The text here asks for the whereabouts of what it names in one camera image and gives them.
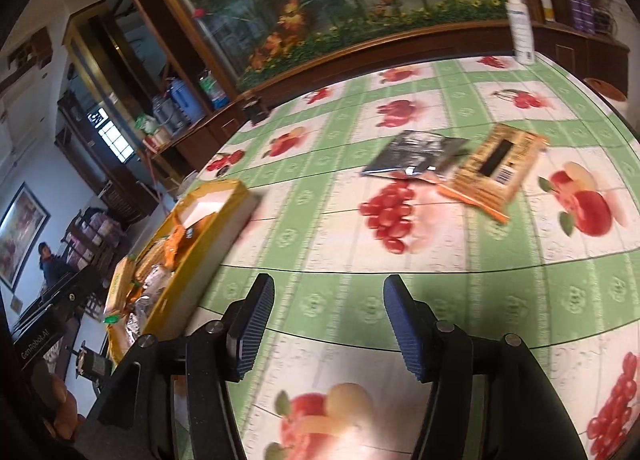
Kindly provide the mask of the left hand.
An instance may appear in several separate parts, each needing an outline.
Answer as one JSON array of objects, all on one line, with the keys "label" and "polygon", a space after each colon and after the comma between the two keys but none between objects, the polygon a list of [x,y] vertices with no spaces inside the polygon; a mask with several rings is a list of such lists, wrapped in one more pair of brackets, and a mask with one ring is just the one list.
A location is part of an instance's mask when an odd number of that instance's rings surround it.
[{"label": "left hand", "polygon": [[65,383],[48,369],[32,374],[32,388],[42,405],[43,424],[56,440],[73,443],[85,417],[78,412],[77,400]]}]

